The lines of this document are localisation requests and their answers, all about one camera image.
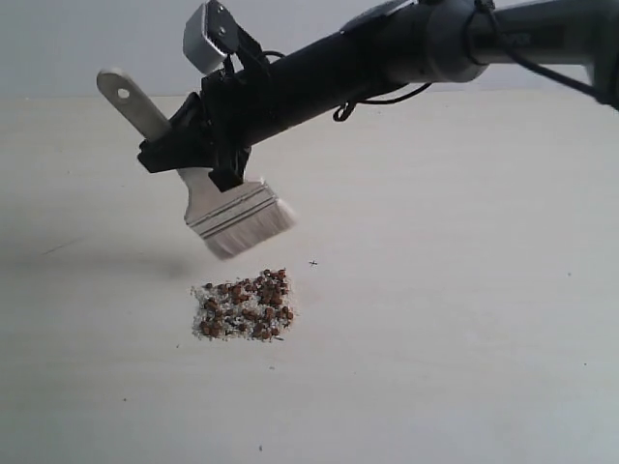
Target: white table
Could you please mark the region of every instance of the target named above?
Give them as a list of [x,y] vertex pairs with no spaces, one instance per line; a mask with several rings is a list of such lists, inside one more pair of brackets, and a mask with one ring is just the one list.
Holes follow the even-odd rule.
[[[101,99],[2,102],[0,462],[619,461],[610,109],[431,93],[306,123],[249,167],[300,224],[227,263],[139,141]],[[192,285],[280,267],[284,342],[192,336]]]

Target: brush handle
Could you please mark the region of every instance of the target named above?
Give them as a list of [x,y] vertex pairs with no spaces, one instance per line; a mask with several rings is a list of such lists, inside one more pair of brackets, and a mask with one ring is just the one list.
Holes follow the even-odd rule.
[[99,71],[97,87],[146,140],[157,140],[172,129],[163,113],[126,72],[116,68]]

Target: brush bristles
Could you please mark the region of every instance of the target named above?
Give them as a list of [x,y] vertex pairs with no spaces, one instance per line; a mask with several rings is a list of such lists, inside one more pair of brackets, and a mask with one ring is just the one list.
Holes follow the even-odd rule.
[[230,259],[290,229],[295,223],[294,212],[279,199],[258,213],[209,237],[206,246],[219,259]]

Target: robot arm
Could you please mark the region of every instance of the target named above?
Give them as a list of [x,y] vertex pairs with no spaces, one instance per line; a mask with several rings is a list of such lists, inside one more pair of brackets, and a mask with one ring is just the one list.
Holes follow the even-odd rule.
[[[169,135],[140,145],[138,159],[150,172],[212,167],[242,182],[251,146],[269,137],[338,107],[349,115],[411,83],[469,82],[495,63],[517,62],[619,109],[619,0],[500,10],[488,0],[392,0],[284,57],[263,51],[210,0],[188,21],[183,49],[205,74],[201,91],[170,119]],[[244,67],[238,72],[233,54]],[[592,86],[545,64],[585,66]]]

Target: debris pile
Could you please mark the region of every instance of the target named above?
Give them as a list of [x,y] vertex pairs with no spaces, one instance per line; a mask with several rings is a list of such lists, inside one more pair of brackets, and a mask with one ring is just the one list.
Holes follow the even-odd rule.
[[194,332],[211,339],[281,339],[294,320],[286,270],[265,270],[257,278],[193,288],[199,302]]

